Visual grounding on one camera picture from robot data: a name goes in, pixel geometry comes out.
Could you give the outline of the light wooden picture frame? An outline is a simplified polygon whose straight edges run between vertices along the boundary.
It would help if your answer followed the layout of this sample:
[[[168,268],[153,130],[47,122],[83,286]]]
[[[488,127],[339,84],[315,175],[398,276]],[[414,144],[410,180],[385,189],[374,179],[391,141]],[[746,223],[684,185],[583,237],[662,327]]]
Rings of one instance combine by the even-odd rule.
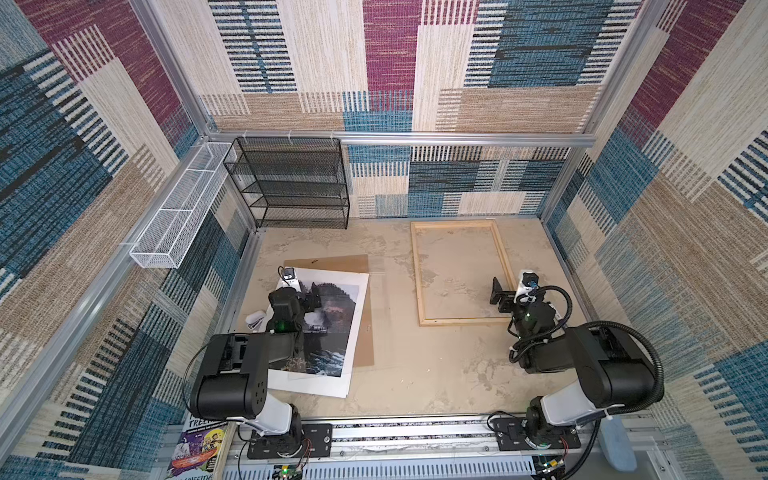
[[[509,257],[507,255],[506,247],[504,245],[498,224],[495,219],[486,218],[474,220],[412,221],[410,223],[410,233],[414,264],[417,314],[420,327],[493,325],[507,322],[506,315],[492,317],[451,318],[428,318],[426,315],[426,301],[422,281],[421,258],[418,250],[418,232],[421,230],[460,230],[472,228],[484,229],[490,232],[504,276],[507,280],[507,283],[512,285],[513,276]]]

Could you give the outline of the white bordered dark photo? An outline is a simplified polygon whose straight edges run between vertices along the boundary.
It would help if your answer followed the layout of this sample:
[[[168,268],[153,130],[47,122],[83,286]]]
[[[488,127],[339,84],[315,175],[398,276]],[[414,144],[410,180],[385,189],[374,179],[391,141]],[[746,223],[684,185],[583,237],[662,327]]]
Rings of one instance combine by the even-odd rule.
[[[264,329],[271,344],[283,345],[270,361],[272,390],[345,398],[350,390],[356,343],[368,290],[367,273],[294,268],[312,311],[297,333]]]

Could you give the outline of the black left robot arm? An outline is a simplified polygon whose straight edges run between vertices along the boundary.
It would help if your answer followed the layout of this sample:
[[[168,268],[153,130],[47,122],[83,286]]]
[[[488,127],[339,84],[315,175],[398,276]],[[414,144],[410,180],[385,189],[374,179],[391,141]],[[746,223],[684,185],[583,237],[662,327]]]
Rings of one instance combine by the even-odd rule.
[[[305,314],[321,306],[315,288],[281,287],[268,295],[273,315],[266,330],[216,334],[201,347],[196,377],[182,388],[190,414],[209,421],[236,422],[252,430],[250,445],[269,456],[308,455],[311,441],[297,408],[269,393],[271,366],[282,367],[300,356]]]

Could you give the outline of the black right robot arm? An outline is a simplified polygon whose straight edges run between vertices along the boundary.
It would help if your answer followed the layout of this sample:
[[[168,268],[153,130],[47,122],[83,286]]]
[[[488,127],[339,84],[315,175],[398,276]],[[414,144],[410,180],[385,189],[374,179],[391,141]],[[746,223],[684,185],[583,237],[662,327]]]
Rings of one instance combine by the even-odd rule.
[[[516,290],[492,281],[490,302],[510,316],[516,341],[509,361],[528,374],[575,372],[575,382],[535,397],[524,416],[494,412],[486,425],[502,451],[577,447],[577,427],[613,415],[634,413],[664,396],[665,372],[659,353],[634,328],[612,321],[575,327],[568,292],[540,285],[532,271]]]

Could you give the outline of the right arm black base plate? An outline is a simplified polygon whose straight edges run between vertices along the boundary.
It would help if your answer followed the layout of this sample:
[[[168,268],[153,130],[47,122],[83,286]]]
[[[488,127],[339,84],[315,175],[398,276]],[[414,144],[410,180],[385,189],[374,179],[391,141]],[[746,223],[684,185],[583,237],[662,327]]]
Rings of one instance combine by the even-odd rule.
[[[517,417],[493,417],[488,426],[500,451],[572,450],[582,446],[575,428],[553,427],[533,438],[526,433],[525,421]]]

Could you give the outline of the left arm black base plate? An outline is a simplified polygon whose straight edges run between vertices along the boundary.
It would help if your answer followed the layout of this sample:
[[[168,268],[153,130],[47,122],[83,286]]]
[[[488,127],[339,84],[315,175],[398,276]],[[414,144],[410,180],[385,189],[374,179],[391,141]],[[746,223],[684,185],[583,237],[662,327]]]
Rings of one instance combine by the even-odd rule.
[[[249,460],[328,458],[331,455],[333,427],[330,423],[306,424],[292,427],[283,435],[260,436],[253,432],[248,439],[246,457]]]

